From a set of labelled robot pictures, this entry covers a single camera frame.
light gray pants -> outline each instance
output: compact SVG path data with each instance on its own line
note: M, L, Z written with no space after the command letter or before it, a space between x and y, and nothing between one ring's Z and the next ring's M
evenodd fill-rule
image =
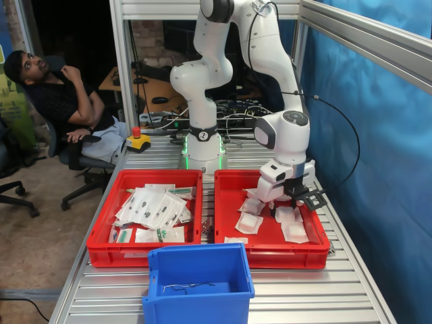
M117 164L122 151L122 144L126 137L126 124L114 118L114 125L106 130L94 132L94 136L101 138L97 143L83 143L82 154L93 159L104 160Z

man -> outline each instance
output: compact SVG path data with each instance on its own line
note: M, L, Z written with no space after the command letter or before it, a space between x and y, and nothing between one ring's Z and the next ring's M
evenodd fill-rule
M85 135L101 137L97 143L83 143L82 154L116 164L126 139L126 125L109 115L101 98L81 80L80 70L65 65L51 71L40 57L14 51L3 66L6 76L21 84L36 110L54 124L67 141Z

slotted table surface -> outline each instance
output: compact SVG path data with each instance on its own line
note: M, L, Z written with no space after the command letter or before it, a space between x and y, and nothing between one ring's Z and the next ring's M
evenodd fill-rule
M182 148L169 140L168 137L152 138L152 147L143 154L123 155L90 229L119 171L178 167ZM227 144L227 157L230 169L259 169L273 157L273 153L250 140L243 141L242 147ZM213 177L205 176L203 187L202 240L206 243L212 242ZM317 180L312 187L321 188ZM253 269L256 296L250 301L248 323L396 323L331 204L317 212L335 248L335 253L329 255L326 268ZM95 268L90 264L85 244L86 241L78 253L50 324L144 323L141 298L147 293L148 269Z

red button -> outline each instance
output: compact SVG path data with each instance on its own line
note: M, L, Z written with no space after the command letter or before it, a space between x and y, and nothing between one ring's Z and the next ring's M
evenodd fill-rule
M132 136L135 138L140 138L141 137L141 128L137 127L132 127Z

red plastic crate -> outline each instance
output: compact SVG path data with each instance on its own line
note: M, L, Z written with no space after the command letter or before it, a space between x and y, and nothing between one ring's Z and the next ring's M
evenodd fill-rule
M175 184L176 188L196 186L196 197L187 200L186 207L194 220L185 223L185 243L135 243L136 228L133 225L129 243L108 243L111 224L115 214L129 197L126 189L144 187L145 184ZM156 248L171 245L201 243L201 213L203 208L203 173L198 170L124 170L117 178L99 213L98 219L87 239L90 261L95 267L146 267L147 254Z
M250 268L322 269L325 267L330 242L316 212L300 207L304 228L310 242L285 242L281 224L270 216L266 206L258 234L246 235L235 229L241 212L238 209L247 198L243 189L256 188L258 170L220 170L215 173L215 243L227 238L248 238L246 252ZM276 202L276 206L288 206Z

